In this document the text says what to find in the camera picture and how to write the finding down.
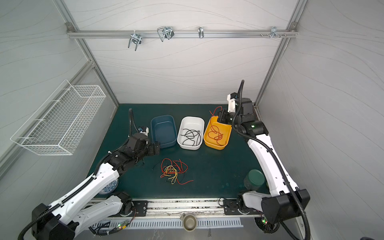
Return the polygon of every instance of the metal bracket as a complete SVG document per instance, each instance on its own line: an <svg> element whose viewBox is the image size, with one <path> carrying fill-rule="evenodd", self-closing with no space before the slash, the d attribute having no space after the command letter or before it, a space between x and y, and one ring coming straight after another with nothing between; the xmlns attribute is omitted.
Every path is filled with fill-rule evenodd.
<svg viewBox="0 0 384 240"><path fill-rule="evenodd" d="M141 36L137 33L131 34L131 38L129 39L128 48L131 45L131 43L136 44L135 51L137 50L137 47L139 44L141 44Z"/></svg>
<svg viewBox="0 0 384 240"><path fill-rule="evenodd" d="M74 26L72 23L67 22L67 23L65 23L65 26L67 27L67 33L73 33L74 32Z"/></svg>
<svg viewBox="0 0 384 240"><path fill-rule="evenodd" d="M172 29L171 26L159 27L157 29L157 33L158 33L161 41L164 41L164 39L166 37L167 37L168 40L170 40L175 35L175 33L173 32L173 29Z"/></svg>
<svg viewBox="0 0 384 240"><path fill-rule="evenodd" d="M203 27L199 27L198 28L198 31L199 31L199 38L203 38L204 37L204 29L203 29Z"/></svg>
<svg viewBox="0 0 384 240"><path fill-rule="evenodd" d="M297 27L297 22L292 22L291 25L289 26L290 31L296 31Z"/></svg>
<svg viewBox="0 0 384 240"><path fill-rule="evenodd" d="M237 202L229 199L223 200L224 214L225 215L254 215L259 214L255 209L249 208L249 212L241 212Z"/></svg>
<svg viewBox="0 0 384 240"><path fill-rule="evenodd" d="M277 27L273 26L271 29L271 33L268 34L269 38L281 37L281 36L277 35L276 31L277 31Z"/></svg>
<svg viewBox="0 0 384 240"><path fill-rule="evenodd" d="M128 214L127 217L145 217L147 214L148 201L132 201L132 206L136 209L136 215L134 212ZM121 217L120 214L115 214L110 217Z"/></svg>

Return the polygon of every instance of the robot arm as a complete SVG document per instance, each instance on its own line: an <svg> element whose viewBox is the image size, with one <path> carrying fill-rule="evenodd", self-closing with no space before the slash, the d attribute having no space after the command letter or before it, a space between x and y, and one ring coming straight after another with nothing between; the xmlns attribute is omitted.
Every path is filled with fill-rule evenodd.
<svg viewBox="0 0 384 240"><path fill-rule="evenodd" d="M74 189L48 206L37 206L32 211L33 221L22 230L18 240L23 239L29 228L32 228L32 235L37 240L70 240L105 217L119 213L128 215L132 210L132 198L125 192L113 195L89 208L83 207L143 157L159 155L160 144L150 143L148 128L139 127L138 130L139 132L131 135L122 146L109 152L99 162L95 172Z"/></svg>
<svg viewBox="0 0 384 240"><path fill-rule="evenodd" d="M232 125L232 128L246 139L264 172L270 194L256 191L243 193L237 200L239 210L249 212L249 209L256 209L273 224L302 216L310 196L306 189L299 189L274 153L268 130L263 122L257 119L252 101L242 98L243 84L244 80L237 93L227 96L228 109L222 109L218 113L217 121Z"/></svg>

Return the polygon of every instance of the wire mesh basket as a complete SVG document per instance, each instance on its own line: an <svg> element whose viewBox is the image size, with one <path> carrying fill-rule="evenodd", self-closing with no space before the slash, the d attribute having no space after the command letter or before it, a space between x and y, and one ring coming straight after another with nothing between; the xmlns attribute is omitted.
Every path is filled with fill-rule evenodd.
<svg viewBox="0 0 384 240"><path fill-rule="evenodd" d="M55 92L59 97L50 101ZM105 99L98 85L67 80L55 92L11 137L37 155L72 155Z"/></svg>

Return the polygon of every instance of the tangled wires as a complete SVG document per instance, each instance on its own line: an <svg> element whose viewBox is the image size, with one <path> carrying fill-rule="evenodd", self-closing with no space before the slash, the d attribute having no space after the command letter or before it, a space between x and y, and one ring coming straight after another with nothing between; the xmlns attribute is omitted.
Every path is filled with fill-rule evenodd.
<svg viewBox="0 0 384 240"><path fill-rule="evenodd" d="M187 128L183 128L183 130L187 130L187 132L183 135L183 134L180 134L181 136L185 136L187 139L186 140L191 140L193 142L192 146L196 144L196 146L200 145L201 143L201 135L200 135L200 130L189 130Z"/></svg>
<svg viewBox="0 0 384 240"><path fill-rule="evenodd" d="M165 160L169 160L170 165L163 166L163 163ZM185 173L187 170L188 170L188 166L185 163L183 163L180 159L179 159L179 161L172 161L169 158L164 158L163 161L161 162L161 171L163 174L160 176L160 178L167 176L167 177L170 177L170 178L168 178L168 180L171 180L172 184L175 184L177 182L180 185L184 185L184 184L187 184L189 182L193 182L193 180L189 180L188 182L185 182L185 183L180 183L179 180L177 179L177 177L179 174Z"/></svg>
<svg viewBox="0 0 384 240"><path fill-rule="evenodd" d="M209 111L209 112L211 113L212 117L215 117L215 116L216 116L216 115L215 115L215 112L216 112L216 110L217 110L218 108L221 108L220 111L223 109L222 106L219 106L219 107L215 108L215 110L214 110L213 113L212 113L211 111ZM209 137L209 138L212 138L213 140L216 140L217 145L219 145L219 146L224 146L224 145L227 144L227 142L225 142L224 145L221 145L221 144L219 143L219 141L223 139L223 134L220 133L220 129L219 129L218 126L212 124L212 117L211 117L211 119L209 119L209 123L211 124L211 127L210 127L210 130L211 130L211 131L208 132L208 137Z"/></svg>

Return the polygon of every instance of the green jar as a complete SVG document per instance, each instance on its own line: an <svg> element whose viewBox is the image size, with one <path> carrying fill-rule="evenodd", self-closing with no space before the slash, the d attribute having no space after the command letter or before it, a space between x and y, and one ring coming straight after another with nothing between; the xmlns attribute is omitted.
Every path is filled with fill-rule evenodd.
<svg viewBox="0 0 384 240"><path fill-rule="evenodd" d="M265 177L262 172L257 169L252 169L244 178L244 186L253 191L257 191L265 182Z"/></svg>

